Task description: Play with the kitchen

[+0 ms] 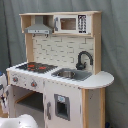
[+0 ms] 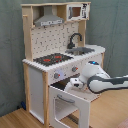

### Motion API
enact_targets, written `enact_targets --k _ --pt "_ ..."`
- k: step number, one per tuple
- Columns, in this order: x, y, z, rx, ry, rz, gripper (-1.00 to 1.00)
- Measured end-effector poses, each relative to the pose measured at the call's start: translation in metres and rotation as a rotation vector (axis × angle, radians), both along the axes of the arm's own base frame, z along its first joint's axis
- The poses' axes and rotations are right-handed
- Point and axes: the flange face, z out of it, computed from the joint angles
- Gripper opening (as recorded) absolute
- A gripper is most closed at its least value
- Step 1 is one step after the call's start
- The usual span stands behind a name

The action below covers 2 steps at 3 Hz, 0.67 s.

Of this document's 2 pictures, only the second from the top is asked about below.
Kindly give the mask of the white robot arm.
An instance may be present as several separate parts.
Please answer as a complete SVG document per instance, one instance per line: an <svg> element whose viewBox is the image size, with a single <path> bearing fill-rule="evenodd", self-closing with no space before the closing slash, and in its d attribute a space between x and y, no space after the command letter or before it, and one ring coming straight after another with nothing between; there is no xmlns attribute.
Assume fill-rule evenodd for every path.
<svg viewBox="0 0 128 128"><path fill-rule="evenodd" d="M79 77L70 79L65 91L85 88L94 94L100 94L107 90L128 89L128 75L111 78L97 62L89 61L83 67Z"/></svg>

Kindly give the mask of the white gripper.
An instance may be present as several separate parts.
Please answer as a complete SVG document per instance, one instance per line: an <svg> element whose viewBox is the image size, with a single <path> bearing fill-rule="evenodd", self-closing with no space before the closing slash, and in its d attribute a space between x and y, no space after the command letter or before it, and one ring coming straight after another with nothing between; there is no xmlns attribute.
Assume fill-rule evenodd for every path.
<svg viewBox="0 0 128 128"><path fill-rule="evenodd" d="M69 92L72 89L83 89L85 84L78 78L71 78L65 87L65 91Z"/></svg>

